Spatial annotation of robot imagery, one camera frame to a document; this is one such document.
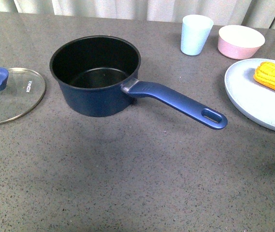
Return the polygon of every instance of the saucepan handle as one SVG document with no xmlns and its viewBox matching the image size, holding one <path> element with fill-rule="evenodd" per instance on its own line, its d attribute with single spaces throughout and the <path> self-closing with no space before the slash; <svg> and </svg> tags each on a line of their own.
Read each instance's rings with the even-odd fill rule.
<svg viewBox="0 0 275 232">
<path fill-rule="evenodd" d="M 228 124 L 223 114 L 159 83 L 138 81 L 133 78 L 126 82 L 121 90 L 133 98 L 157 99 L 215 130 L 223 129 Z"/>
</svg>

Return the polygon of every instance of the saucepan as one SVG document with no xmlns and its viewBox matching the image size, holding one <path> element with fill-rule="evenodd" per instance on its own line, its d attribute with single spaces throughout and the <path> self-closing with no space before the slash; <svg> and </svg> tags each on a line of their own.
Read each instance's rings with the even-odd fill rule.
<svg viewBox="0 0 275 232">
<path fill-rule="evenodd" d="M 130 42 L 113 36 L 83 37 L 60 47 L 49 68 L 66 103 L 92 117 L 114 115 L 136 98 L 157 99 L 194 120 L 219 130 L 226 117 L 169 87 L 139 81 L 141 55 Z"/>
</svg>

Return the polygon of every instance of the light blue cup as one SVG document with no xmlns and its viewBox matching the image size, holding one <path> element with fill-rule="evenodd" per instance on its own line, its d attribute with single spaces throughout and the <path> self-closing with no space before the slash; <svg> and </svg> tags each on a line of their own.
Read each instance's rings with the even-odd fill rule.
<svg viewBox="0 0 275 232">
<path fill-rule="evenodd" d="M 189 56 L 201 53 L 214 22 L 198 14 L 190 14 L 182 20 L 181 51 Z"/>
</svg>

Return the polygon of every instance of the handle hole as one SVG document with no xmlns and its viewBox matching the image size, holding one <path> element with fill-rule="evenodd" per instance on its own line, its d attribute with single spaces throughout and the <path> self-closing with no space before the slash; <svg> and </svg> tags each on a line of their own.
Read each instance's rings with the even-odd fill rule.
<svg viewBox="0 0 275 232">
<path fill-rule="evenodd" d="M 202 116 L 216 123 L 220 123 L 222 121 L 222 117 L 210 109 L 203 109 Z"/>
</svg>

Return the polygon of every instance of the speckled countertop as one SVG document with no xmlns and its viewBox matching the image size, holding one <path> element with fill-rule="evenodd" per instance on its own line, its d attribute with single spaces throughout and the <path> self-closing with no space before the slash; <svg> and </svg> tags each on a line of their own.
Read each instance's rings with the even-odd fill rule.
<svg viewBox="0 0 275 232">
<path fill-rule="evenodd" d="M 275 131 L 229 100 L 235 60 L 180 51 L 181 24 L 0 13 L 0 67 L 35 70 L 42 101 L 0 125 L 0 232 L 275 232 Z M 275 59 L 275 30 L 259 29 L 255 58 Z M 164 84 L 223 113 L 211 130 L 145 98 L 109 117 L 71 110 L 49 71 L 64 43 L 112 35 L 140 51 L 139 79 Z"/>
</svg>

